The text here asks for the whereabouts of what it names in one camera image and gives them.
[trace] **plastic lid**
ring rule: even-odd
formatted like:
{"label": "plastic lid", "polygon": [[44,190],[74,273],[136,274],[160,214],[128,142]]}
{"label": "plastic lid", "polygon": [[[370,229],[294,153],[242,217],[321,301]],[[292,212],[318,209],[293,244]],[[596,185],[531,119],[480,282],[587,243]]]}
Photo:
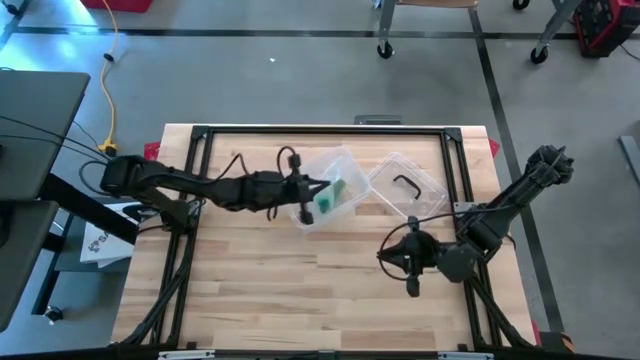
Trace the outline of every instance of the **plastic lid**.
{"label": "plastic lid", "polygon": [[373,191],[404,219],[422,219],[437,213],[447,192],[415,163],[391,153],[369,174]]}

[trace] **black handle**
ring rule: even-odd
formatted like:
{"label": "black handle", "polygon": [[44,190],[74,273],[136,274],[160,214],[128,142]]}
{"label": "black handle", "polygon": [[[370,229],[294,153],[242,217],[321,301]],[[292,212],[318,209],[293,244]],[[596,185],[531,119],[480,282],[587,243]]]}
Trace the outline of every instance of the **black handle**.
{"label": "black handle", "polygon": [[393,178],[393,181],[396,182],[396,181],[398,181],[398,179],[402,179],[402,180],[406,181],[414,189],[418,190],[418,195],[416,195],[415,199],[418,200],[418,198],[420,198],[420,195],[422,195],[422,190],[420,190],[418,185],[416,185],[416,183],[414,183],[413,180],[409,179],[408,177],[406,177],[404,175],[398,175],[395,178]]}

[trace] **green object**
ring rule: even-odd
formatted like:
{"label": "green object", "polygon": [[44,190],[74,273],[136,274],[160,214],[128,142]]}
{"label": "green object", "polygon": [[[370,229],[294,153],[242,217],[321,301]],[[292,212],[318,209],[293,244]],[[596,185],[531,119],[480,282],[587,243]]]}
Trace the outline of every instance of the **green object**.
{"label": "green object", "polygon": [[333,184],[329,185],[326,189],[320,191],[313,200],[318,205],[318,210],[320,210],[321,214],[326,214],[329,211],[333,210],[335,204],[338,202],[340,198],[340,194],[347,186],[347,183],[344,180],[340,179]]}

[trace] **black desk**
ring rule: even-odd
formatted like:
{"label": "black desk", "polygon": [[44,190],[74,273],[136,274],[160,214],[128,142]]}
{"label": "black desk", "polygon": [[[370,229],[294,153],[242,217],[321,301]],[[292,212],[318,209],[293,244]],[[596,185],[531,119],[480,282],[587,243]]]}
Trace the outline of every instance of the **black desk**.
{"label": "black desk", "polygon": [[[88,82],[89,76],[80,73],[0,71],[0,116],[64,137],[71,127]],[[53,143],[3,135],[37,137]],[[0,207],[12,209],[13,213],[13,216],[5,217],[11,218],[13,226],[9,230],[9,241],[0,247],[0,259],[2,254],[10,254],[12,257],[22,254],[26,259],[10,264],[0,261],[0,292],[17,292],[18,299],[35,262],[34,254],[37,258],[43,245],[56,240],[48,234],[53,221],[49,210],[51,206],[57,206],[56,203],[70,214],[83,218],[104,231],[125,241],[135,242],[137,227],[134,224],[50,173],[61,144],[59,137],[0,118],[0,145],[3,146],[0,155]],[[46,211],[44,205],[32,204],[36,199],[49,205]],[[25,218],[31,218],[32,222],[24,223]],[[30,231],[36,228],[46,228],[47,232]],[[12,248],[9,244],[20,246]],[[59,244],[49,245],[44,248],[53,251],[61,249]],[[16,276],[16,273],[27,275]],[[36,314],[44,312],[57,273],[53,279],[47,279],[34,307]],[[0,331],[8,325],[17,305],[17,301],[12,299],[0,302]]]}

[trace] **caster wheel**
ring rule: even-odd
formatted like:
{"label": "caster wheel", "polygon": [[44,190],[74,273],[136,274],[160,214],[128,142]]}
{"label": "caster wheel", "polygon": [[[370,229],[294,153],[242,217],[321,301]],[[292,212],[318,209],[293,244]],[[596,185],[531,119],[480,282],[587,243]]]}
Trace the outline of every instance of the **caster wheel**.
{"label": "caster wheel", "polygon": [[58,309],[55,306],[47,306],[47,311],[45,311],[44,315],[42,315],[49,319],[49,325],[54,325],[56,321],[62,320],[62,310]]}
{"label": "caster wheel", "polygon": [[545,47],[542,49],[540,55],[536,56],[536,49],[531,50],[531,62],[540,65],[547,60],[549,57],[549,50]]}
{"label": "caster wheel", "polygon": [[9,12],[9,14],[11,15],[18,15],[20,14],[20,10],[18,10],[18,8],[15,5],[7,5],[7,11]]}
{"label": "caster wheel", "polygon": [[524,10],[529,6],[530,0],[513,0],[513,8],[516,10]]}
{"label": "caster wheel", "polygon": [[384,42],[384,51],[380,48],[380,45],[378,45],[378,55],[383,59],[388,59],[393,55],[393,47],[391,47],[388,41]]}

